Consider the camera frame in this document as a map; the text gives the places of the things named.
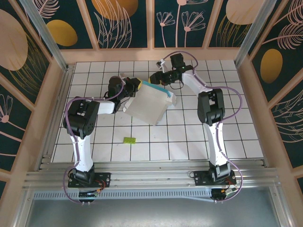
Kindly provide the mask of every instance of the green sponge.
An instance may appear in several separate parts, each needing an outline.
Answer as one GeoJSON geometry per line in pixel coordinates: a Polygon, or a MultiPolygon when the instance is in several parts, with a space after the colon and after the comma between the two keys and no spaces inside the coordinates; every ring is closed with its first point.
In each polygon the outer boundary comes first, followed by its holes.
{"type": "Polygon", "coordinates": [[[136,138],[124,137],[123,143],[135,144],[136,143],[136,138]]]}

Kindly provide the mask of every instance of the table surface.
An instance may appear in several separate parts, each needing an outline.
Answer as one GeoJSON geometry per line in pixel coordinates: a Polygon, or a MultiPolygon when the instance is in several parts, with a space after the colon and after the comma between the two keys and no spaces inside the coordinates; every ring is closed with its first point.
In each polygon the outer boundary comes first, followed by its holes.
{"type": "MultiPolygon", "coordinates": [[[[200,78],[211,86],[229,86],[242,94],[243,109],[236,117],[224,121],[223,138],[228,158],[263,158],[250,111],[233,60],[198,61],[200,78]]],[[[71,80],[67,100],[75,96],[103,97],[112,76],[124,73],[127,77],[148,80],[158,71],[156,61],[78,62],[71,80]]],[[[197,116],[197,96],[186,85],[165,86],[177,96],[176,106],[169,106],[162,120],[150,126],[139,119],[118,111],[98,116],[91,135],[91,153],[94,162],[154,161],[209,159],[208,138],[197,116]],[[124,144],[124,137],[136,138],[136,144],[124,144]]],[[[223,91],[225,117],[239,107],[238,96],[223,91]]],[[[73,161],[70,136],[62,127],[57,132],[52,162],[73,161]]]]}

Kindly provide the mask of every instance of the metal bracket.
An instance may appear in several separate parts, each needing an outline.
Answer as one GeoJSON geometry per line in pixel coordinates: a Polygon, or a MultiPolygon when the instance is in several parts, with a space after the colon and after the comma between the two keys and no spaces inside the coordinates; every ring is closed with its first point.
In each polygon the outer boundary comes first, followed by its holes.
{"type": "Polygon", "coordinates": [[[108,188],[110,184],[111,173],[95,173],[95,180],[92,184],[79,182],[74,178],[74,175],[71,174],[68,180],[69,188],[100,188],[100,183],[105,182],[105,187],[108,188]]]}
{"type": "Polygon", "coordinates": [[[209,174],[209,171],[193,171],[196,186],[210,186],[210,185],[229,185],[229,181],[231,184],[236,185],[236,177],[235,172],[231,170],[231,174],[222,179],[221,181],[214,182],[209,174]]]}

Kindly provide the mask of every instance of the purple cable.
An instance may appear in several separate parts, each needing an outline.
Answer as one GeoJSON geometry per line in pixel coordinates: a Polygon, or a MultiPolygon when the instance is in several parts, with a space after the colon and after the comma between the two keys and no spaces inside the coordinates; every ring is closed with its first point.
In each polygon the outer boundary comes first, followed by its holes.
{"type": "Polygon", "coordinates": [[[81,202],[80,202],[79,200],[77,201],[77,200],[72,199],[72,198],[68,195],[68,193],[67,193],[67,191],[66,191],[66,188],[65,188],[65,177],[66,177],[67,173],[68,173],[71,169],[76,168],[76,167],[78,166],[79,161],[80,161],[80,153],[79,153],[78,140],[77,140],[75,134],[72,132],[72,130],[71,130],[71,125],[70,125],[70,121],[68,120],[68,109],[69,109],[71,103],[74,102],[74,101],[77,101],[77,100],[107,101],[107,100],[111,100],[111,99],[113,99],[113,98],[116,98],[116,97],[117,97],[119,94],[121,94],[121,92],[123,91],[124,81],[123,81],[122,79],[121,79],[121,81],[122,81],[121,90],[120,90],[116,95],[114,95],[113,97],[110,97],[110,98],[85,98],[85,97],[79,97],[79,98],[73,98],[71,101],[69,101],[69,102],[66,104],[66,107],[65,107],[65,120],[66,120],[66,125],[67,125],[68,130],[70,131],[71,136],[72,136],[72,137],[74,138],[74,140],[75,140],[77,161],[76,161],[76,164],[75,164],[74,166],[68,167],[68,168],[65,170],[65,172],[64,172],[64,175],[63,175],[63,190],[64,190],[64,193],[65,193],[65,195],[67,196],[67,198],[68,198],[70,201],[74,202],[74,203],[81,203],[81,202]]]}
{"type": "Polygon", "coordinates": [[[236,114],[238,114],[238,112],[242,109],[242,105],[243,105],[242,97],[241,97],[240,93],[239,93],[236,89],[234,89],[234,88],[225,87],[225,86],[210,87],[210,86],[207,86],[206,84],[204,84],[204,83],[200,80],[200,78],[196,76],[196,71],[195,71],[195,69],[196,69],[196,67],[197,67],[198,64],[199,64],[197,58],[195,58],[192,54],[190,54],[190,53],[188,53],[188,52],[186,52],[186,51],[174,51],[174,52],[170,53],[169,55],[165,56],[165,58],[163,58],[163,60],[165,60],[166,58],[168,58],[169,56],[171,56],[171,55],[174,54],[174,53],[186,53],[186,54],[188,54],[189,56],[191,56],[191,57],[196,61],[197,65],[193,68],[193,75],[194,75],[194,77],[199,81],[199,83],[200,83],[202,86],[204,86],[205,88],[209,88],[209,89],[221,89],[221,88],[223,88],[223,89],[231,90],[231,91],[233,91],[234,93],[236,93],[237,96],[238,96],[239,99],[240,99],[240,106],[239,106],[238,110],[237,110],[234,114],[232,114],[232,115],[230,115],[230,116],[228,116],[228,117],[225,117],[225,118],[223,118],[221,121],[219,121],[219,123],[217,124],[217,127],[216,127],[216,141],[217,141],[217,144],[218,144],[219,151],[220,151],[221,154],[224,156],[224,158],[226,158],[226,160],[229,161],[229,162],[238,170],[238,172],[239,172],[239,174],[240,174],[240,176],[241,176],[241,183],[240,183],[239,189],[236,191],[236,193],[235,193],[233,196],[231,196],[231,197],[229,197],[229,198],[227,198],[227,199],[225,199],[225,200],[217,200],[217,201],[215,200],[214,202],[223,202],[223,201],[231,200],[231,199],[234,198],[237,194],[239,194],[239,192],[240,192],[241,189],[242,189],[242,186],[243,186],[243,174],[241,173],[240,169],[239,169],[231,160],[229,160],[229,158],[222,152],[222,148],[221,148],[221,145],[220,145],[220,142],[219,142],[219,125],[220,125],[223,121],[225,121],[225,120],[227,120],[227,119],[230,119],[230,118],[234,117],[236,114]]]}

